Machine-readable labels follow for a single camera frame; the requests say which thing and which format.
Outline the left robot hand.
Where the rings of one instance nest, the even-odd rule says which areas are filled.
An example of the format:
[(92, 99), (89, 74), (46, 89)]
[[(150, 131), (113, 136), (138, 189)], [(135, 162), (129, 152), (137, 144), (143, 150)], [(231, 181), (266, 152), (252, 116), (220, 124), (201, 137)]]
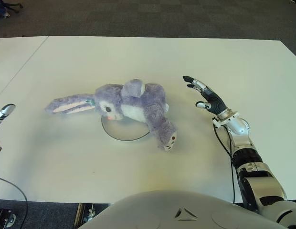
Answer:
[(7, 104), (4, 107), (2, 107), (2, 109), (0, 110), (0, 124), (6, 117), (8, 117), (13, 112), (15, 107), (16, 105), (14, 104)]

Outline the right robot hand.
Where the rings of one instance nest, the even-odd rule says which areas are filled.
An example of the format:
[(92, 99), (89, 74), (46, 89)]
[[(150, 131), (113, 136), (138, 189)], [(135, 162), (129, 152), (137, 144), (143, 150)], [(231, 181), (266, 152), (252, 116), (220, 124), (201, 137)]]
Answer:
[(221, 112), (227, 109), (224, 101), (207, 85), (203, 82), (194, 79), (190, 76), (183, 76), (182, 77), (185, 82), (187, 82), (187, 86), (198, 91), (203, 98), (204, 101), (197, 101), (195, 106), (197, 108), (208, 110), (210, 113), (214, 115), (219, 115)]

